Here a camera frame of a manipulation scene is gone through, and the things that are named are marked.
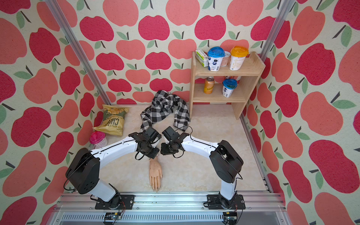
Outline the mannequin hand with silver nails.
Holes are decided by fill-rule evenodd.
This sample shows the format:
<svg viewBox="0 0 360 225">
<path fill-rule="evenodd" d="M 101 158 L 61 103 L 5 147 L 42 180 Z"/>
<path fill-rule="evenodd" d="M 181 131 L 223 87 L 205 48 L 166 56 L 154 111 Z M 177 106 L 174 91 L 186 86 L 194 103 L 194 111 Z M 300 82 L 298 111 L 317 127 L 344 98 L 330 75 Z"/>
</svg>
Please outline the mannequin hand with silver nails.
<svg viewBox="0 0 360 225">
<path fill-rule="evenodd" d="M 158 161 L 158 157 L 150 159 L 149 163 L 149 180 L 153 191 L 158 192 L 161 188 L 161 180 L 163 178 L 162 166 Z"/>
</svg>

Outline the black white plaid shirt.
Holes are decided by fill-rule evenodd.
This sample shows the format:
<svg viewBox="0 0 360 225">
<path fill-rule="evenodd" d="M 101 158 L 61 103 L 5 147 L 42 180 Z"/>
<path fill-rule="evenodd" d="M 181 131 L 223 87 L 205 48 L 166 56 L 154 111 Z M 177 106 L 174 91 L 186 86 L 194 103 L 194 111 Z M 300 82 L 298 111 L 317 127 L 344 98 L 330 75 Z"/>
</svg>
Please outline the black white plaid shirt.
<svg viewBox="0 0 360 225">
<path fill-rule="evenodd" d="M 141 112 L 141 131 L 147 130 L 153 124 L 174 115 L 173 126 L 178 130 L 186 131 L 191 122 L 189 108 L 185 100 L 167 91 L 158 91 L 151 105 Z"/>
</svg>

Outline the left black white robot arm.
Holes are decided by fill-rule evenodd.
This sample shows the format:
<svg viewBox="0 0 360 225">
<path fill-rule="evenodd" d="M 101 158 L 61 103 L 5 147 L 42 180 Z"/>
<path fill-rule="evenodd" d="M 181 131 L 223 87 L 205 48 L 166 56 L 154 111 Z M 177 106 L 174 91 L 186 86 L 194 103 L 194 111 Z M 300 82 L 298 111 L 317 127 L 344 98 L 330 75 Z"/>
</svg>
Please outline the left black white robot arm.
<svg viewBox="0 0 360 225">
<path fill-rule="evenodd" d="M 144 132 L 134 132 L 128 137 L 111 145 L 98 149 L 82 148 L 71 162 L 65 175 L 67 182 L 74 186 L 79 194 L 91 194 L 96 197 L 95 208 L 98 210 L 122 210 L 130 197 L 122 197 L 120 192 L 111 184 L 99 178 L 100 169 L 110 162 L 130 153 L 142 154 L 154 159 L 158 152 L 157 144 L 161 134 L 149 128 Z"/>
</svg>

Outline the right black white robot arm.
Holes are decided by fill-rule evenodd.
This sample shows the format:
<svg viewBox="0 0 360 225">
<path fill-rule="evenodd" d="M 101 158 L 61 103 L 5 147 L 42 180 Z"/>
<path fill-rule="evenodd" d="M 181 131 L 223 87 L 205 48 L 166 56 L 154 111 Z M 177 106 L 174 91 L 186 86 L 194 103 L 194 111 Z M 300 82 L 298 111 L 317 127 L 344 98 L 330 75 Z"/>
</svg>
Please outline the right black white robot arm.
<svg viewBox="0 0 360 225">
<path fill-rule="evenodd" d="M 162 155 L 174 155 L 181 152 L 193 152 L 209 159 L 217 176 L 221 179 L 221 189 L 217 195 L 207 195 L 205 208 L 210 210 L 244 210 L 244 199 L 237 194 L 237 179 L 242 179 L 240 172 L 244 162 L 228 141 L 219 143 L 206 142 L 183 132 L 179 134 L 171 127 L 162 134 L 166 142 L 161 144 Z"/>
</svg>

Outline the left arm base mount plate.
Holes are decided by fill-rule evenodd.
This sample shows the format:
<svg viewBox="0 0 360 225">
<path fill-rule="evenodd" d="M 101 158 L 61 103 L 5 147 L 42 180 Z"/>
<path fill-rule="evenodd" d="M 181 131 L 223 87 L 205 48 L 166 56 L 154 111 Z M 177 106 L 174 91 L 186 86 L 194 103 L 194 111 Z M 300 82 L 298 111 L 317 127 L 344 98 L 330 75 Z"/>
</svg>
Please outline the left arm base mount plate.
<svg viewBox="0 0 360 225">
<path fill-rule="evenodd" d="M 106 202 L 102 199 L 96 200 L 96 210 L 132 210 L 134 205 L 134 195 L 121 195 L 116 193 L 113 198 Z"/>
</svg>

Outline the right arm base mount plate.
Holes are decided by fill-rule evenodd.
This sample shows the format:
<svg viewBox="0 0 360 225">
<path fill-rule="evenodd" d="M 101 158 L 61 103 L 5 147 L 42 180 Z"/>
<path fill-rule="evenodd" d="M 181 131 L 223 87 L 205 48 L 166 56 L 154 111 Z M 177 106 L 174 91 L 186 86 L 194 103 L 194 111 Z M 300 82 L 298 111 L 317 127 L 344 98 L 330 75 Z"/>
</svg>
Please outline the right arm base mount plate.
<svg viewBox="0 0 360 225">
<path fill-rule="evenodd" d="M 203 203 L 209 210 L 244 210 L 246 209 L 245 201 L 242 195 L 235 195 L 228 200 L 221 194 L 207 195 L 207 201 Z"/>
</svg>

